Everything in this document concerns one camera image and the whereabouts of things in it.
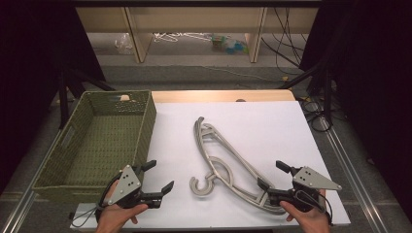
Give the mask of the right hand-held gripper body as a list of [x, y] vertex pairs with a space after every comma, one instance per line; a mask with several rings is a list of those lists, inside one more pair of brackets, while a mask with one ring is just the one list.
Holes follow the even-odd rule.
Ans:
[[292, 170], [289, 172], [292, 175], [291, 189], [269, 188], [267, 190], [269, 203], [272, 206], [279, 206], [281, 201], [286, 201], [304, 213], [314, 208], [324, 212], [326, 208], [321, 204], [320, 198], [322, 195], [319, 190], [342, 189], [340, 184], [335, 183], [308, 166], [291, 168]]

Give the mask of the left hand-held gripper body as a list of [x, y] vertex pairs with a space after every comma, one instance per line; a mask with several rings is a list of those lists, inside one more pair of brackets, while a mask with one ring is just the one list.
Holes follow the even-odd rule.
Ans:
[[161, 196], [155, 193], [144, 193], [142, 182], [138, 178], [144, 172], [141, 166], [126, 165], [117, 177], [118, 183], [112, 195], [107, 198], [103, 195], [103, 205], [118, 205], [123, 209], [131, 209], [137, 205], [146, 204], [150, 209], [157, 209], [161, 205]]

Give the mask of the grey plastic clothes hanger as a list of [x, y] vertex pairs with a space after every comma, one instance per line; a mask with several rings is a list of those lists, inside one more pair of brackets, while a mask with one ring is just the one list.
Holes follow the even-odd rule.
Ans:
[[243, 158], [238, 151], [229, 143], [229, 141], [221, 134], [221, 132], [212, 124], [204, 123], [204, 117], [200, 116], [193, 126], [194, 139], [197, 144], [197, 148], [202, 155], [203, 159], [207, 163], [210, 172], [205, 175], [206, 185], [199, 187], [199, 179], [192, 177], [189, 181], [189, 187], [191, 191], [197, 196], [209, 195], [215, 187], [215, 180], [221, 181], [232, 193], [244, 200], [248, 204], [268, 212], [272, 215], [281, 216], [286, 211], [282, 207], [272, 206], [269, 203], [268, 194], [263, 190], [258, 194], [240, 187], [234, 181], [234, 173], [229, 165], [222, 159], [212, 156], [205, 147], [205, 141], [207, 139], [216, 140], [220, 143], [234, 158], [242, 165], [242, 167], [257, 181], [262, 179], [268, 183], [270, 187], [274, 187], [274, 184], [270, 182], [259, 170], [257, 170], [252, 164], [250, 164], [245, 158]]

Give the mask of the person's left hand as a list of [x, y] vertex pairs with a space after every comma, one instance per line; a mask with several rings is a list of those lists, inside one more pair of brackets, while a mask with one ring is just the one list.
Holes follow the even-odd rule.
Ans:
[[131, 209], [123, 209], [118, 205], [108, 206], [100, 216], [95, 233], [120, 233], [128, 221], [137, 224], [137, 216], [148, 208], [146, 204], [137, 205]]

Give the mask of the person's right hand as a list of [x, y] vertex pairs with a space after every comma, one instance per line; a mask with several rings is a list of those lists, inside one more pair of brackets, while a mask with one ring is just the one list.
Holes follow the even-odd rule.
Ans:
[[289, 214], [286, 221], [295, 219], [305, 233], [331, 233], [326, 213], [321, 213], [317, 209], [304, 213], [286, 201], [281, 201], [280, 206]]

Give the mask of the green woven basket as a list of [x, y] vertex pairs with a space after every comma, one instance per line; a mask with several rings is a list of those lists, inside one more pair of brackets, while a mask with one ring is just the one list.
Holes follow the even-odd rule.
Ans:
[[156, 118], [148, 90], [86, 91], [32, 190], [60, 203], [91, 203], [125, 165], [147, 161]]

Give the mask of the black metal stand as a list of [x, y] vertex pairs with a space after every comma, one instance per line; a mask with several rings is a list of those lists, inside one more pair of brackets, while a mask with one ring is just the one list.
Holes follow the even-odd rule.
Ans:
[[280, 86], [280, 89], [289, 89], [304, 80], [311, 78], [311, 82], [308, 84], [307, 91], [310, 95], [315, 92], [319, 92], [321, 89], [324, 91], [324, 116], [332, 125], [331, 121], [331, 73], [327, 68], [325, 62], [319, 62], [312, 68], [298, 75], [290, 82], [286, 82]]
[[79, 98], [86, 91], [83, 86], [83, 82], [91, 83], [92, 85], [105, 91], [114, 90], [104, 82], [89, 76], [87, 73], [79, 69], [64, 67], [58, 76], [60, 129], [63, 129], [69, 120], [67, 90], [70, 90], [75, 97]]

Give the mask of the clear plastic bag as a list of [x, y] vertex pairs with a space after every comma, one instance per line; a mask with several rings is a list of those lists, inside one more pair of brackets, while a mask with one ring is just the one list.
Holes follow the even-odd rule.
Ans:
[[133, 53], [133, 46], [127, 33], [121, 34], [120, 37], [115, 40], [115, 48], [119, 54]]

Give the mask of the dark curtain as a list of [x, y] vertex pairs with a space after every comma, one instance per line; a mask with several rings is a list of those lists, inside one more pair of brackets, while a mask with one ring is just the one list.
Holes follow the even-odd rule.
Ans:
[[103, 72], [70, 0], [0, 0], [0, 194], [11, 183], [58, 90]]
[[341, 106], [412, 220], [412, 0], [323, 0], [300, 68], [315, 65], [347, 15], [333, 56]]

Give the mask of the colourful toys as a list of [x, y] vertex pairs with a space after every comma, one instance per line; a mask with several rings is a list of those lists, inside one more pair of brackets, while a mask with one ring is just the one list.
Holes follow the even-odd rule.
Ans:
[[213, 34], [211, 37], [212, 49], [216, 51], [224, 51], [227, 54], [235, 54], [238, 52], [248, 53], [249, 50], [245, 43], [232, 39], [224, 35]]

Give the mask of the beige wooden shelf unit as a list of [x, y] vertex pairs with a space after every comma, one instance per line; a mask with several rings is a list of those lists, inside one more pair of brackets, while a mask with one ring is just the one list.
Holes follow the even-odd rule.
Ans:
[[281, 33], [286, 24], [293, 34], [308, 34], [318, 12], [292, 7], [78, 7], [76, 11], [89, 33], [129, 34], [138, 63], [145, 61], [155, 32], [242, 33], [255, 63], [264, 33]]

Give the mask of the aluminium rail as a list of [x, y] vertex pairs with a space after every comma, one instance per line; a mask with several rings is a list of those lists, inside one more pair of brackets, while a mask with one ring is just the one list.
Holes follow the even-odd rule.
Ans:
[[333, 148], [337, 160], [339, 161], [347, 180], [354, 191], [355, 196], [360, 204], [360, 207], [372, 228], [374, 233], [389, 233], [388, 228], [380, 214], [378, 208], [373, 203], [371, 196], [367, 192], [365, 185], [361, 181], [358, 172], [352, 163], [349, 154], [343, 147], [336, 131], [333, 129], [332, 125], [327, 122], [327, 120], [322, 116], [320, 123], [324, 131], [326, 132], [327, 138]]
[[72, 233], [74, 206], [46, 200], [31, 190], [54, 143], [56, 132], [40, 132], [0, 195], [0, 233]]

